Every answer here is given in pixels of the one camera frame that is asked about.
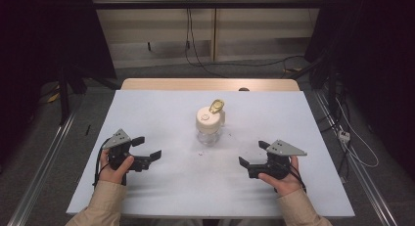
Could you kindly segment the metal floor rail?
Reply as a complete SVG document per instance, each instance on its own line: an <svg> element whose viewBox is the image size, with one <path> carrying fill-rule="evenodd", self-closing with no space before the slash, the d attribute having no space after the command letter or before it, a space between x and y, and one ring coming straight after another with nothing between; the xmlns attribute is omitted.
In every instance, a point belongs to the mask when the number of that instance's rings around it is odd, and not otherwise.
<svg viewBox="0 0 415 226"><path fill-rule="evenodd" d="M75 96L73 99L73 105L69 107L69 112L66 118L59 124L55 137L52 143L49 145L46 155L41 161L40 166L37 168L34 177L29 182L17 208L15 209L11 219L7 226L24 226L31 214L31 211L44 187L46 179L52 169L58 153L60 152L65 139L73 124L79 108L82 104L83 97Z"/></svg>
<svg viewBox="0 0 415 226"><path fill-rule="evenodd" d="M397 226L397 222L392 215L390 207L386 203L385 198L382 196L381 192L367 171L367 165L365 165L360 159L350 142L342 141L339 137L339 132L341 131L342 126L336 123L335 119L330 114L328 101L325 98L325 95L322 92L314 92L314 96L322 112L325 114L325 119L330 124L331 130L336 136L336 140L340 142L342 151L346 154L346 159L349 167L355 173L360 185L364 190L364 193L368 197L370 204L380 219L381 224L383 226Z"/></svg>

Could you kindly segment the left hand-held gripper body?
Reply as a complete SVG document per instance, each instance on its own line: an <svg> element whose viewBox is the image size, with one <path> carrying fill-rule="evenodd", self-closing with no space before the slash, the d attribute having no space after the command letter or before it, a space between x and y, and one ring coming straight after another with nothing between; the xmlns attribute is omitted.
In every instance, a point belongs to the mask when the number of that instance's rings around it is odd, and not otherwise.
<svg viewBox="0 0 415 226"><path fill-rule="evenodd" d="M103 149L109 151L109 164L113 170L117 170L124 160L131 156L130 148L133 147L131 145L132 140L124 130L119 129L104 143ZM151 162L150 157L134 156L134 161L129 169L136 172L148 170Z"/></svg>

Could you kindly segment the white table mat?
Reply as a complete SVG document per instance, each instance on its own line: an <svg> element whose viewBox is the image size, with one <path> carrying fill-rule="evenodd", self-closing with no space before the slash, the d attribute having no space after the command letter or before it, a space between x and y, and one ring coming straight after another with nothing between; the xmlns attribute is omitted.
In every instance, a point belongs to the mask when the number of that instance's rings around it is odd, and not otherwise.
<svg viewBox="0 0 415 226"><path fill-rule="evenodd" d="M221 99L225 123L213 146L202 144L196 113ZM122 214L151 218L278 218L276 194L249 177L239 157L263 163L258 142L283 140L307 152L300 175L316 211L326 217L352 217L346 191L301 91L146 91L119 90L97 141L119 129L145 143L137 156L161 151L148 170L127 175Z"/></svg>

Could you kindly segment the white wall conduit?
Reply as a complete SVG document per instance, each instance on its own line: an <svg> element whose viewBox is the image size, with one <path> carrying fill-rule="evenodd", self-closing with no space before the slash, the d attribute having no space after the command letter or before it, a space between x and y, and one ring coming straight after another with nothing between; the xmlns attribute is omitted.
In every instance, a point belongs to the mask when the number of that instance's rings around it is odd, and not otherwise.
<svg viewBox="0 0 415 226"><path fill-rule="evenodd" d="M210 40L210 59L212 62L216 60L216 9L211 9L211 40Z"/></svg>

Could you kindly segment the black metal stand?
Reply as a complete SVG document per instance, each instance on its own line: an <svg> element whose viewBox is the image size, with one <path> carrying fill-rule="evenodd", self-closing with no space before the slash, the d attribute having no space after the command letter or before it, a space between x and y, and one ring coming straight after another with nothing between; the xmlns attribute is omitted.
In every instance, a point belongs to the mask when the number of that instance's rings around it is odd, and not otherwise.
<svg viewBox="0 0 415 226"><path fill-rule="evenodd" d="M63 125L70 115L69 108L69 90L75 94L84 94L87 90L87 87L82 79L81 72L76 66L62 66L58 70L59 76L59 92L61 99L61 122Z"/></svg>

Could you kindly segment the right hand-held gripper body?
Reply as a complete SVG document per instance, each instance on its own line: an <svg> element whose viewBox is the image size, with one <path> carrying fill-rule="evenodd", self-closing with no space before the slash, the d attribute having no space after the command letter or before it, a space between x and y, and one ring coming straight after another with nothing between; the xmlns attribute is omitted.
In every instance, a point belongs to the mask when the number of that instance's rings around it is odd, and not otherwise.
<svg viewBox="0 0 415 226"><path fill-rule="evenodd" d="M265 150L267 161L264 164L250 164L250 178L258 178L259 173L266 173L278 180L284 179L291 171L290 156L306 156L307 152L282 140L276 140Z"/></svg>

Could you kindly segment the glass jar with cream lid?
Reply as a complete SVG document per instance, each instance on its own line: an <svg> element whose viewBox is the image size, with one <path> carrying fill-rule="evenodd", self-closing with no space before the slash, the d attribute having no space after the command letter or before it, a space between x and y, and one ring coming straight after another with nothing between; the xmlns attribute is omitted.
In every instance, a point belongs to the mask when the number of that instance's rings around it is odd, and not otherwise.
<svg viewBox="0 0 415 226"><path fill-rule="evenodd" d="M225 123L224 101L214 100L210 106L199 109L196 113L196 128L198 140L213 146L220 138L221 127Z"/></svg>

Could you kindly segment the person's right hand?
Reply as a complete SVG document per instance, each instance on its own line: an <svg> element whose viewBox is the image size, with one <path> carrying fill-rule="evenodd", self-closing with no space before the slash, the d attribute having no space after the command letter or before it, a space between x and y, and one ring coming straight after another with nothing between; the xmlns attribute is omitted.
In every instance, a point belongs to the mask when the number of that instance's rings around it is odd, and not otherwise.
<svg viewBox="0 0 415 226"><path fill-rule="evenodd" d="M290 160L291 173L287 175L284 179L278 180L265 173L258 174L258 178L272 186L277 191L280 197L287 196L290 193L302 188L302 184L300 182L299 160L296 156L291 156Z"/></svg>

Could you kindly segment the black horizontal bar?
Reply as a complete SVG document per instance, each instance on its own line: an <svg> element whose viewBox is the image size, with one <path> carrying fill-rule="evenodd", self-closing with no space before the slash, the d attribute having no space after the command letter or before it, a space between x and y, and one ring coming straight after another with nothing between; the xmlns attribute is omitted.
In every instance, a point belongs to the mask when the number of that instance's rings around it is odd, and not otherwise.
<svg viewBox="0 0 415 226"><path fill-rule="evenodd" d="M127 9L308 9L322 8L328 3L321 0L282 0L282 1L118 1L95 2L99 10Z"/></svg>

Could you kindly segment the person's left hand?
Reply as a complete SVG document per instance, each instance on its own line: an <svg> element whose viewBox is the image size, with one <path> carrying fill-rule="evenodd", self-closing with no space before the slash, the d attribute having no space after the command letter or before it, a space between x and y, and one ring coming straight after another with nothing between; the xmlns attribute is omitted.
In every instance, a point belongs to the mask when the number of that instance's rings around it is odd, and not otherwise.
<svg viewBox="0 0 415 226"><path fill-rule="evenodd" d="M103 150L100 157L99 179L101 181L120 184L123 176L129 171L129 167L134 161L133 156L127 157L117 170L113 170L109 165L109 151Z"/></svg>

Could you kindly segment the dark curtain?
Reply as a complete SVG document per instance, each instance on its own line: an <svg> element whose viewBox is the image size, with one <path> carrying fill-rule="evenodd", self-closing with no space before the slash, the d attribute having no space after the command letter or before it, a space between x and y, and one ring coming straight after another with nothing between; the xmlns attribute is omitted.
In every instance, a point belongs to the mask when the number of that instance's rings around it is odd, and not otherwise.
<svg viewBox="0 0 415 226"><path fill-rule="evenodd" d="M114 78L92 0L0 0L0 163L15 152L41 87L60 78Z"/></svg>
<svg viewBox="0 0 415 226"><path fill-rule="evenodd" d="M325 0L305 52L313 62L339 41L334 60L387 151L415 180L415 0Z"/></svg>

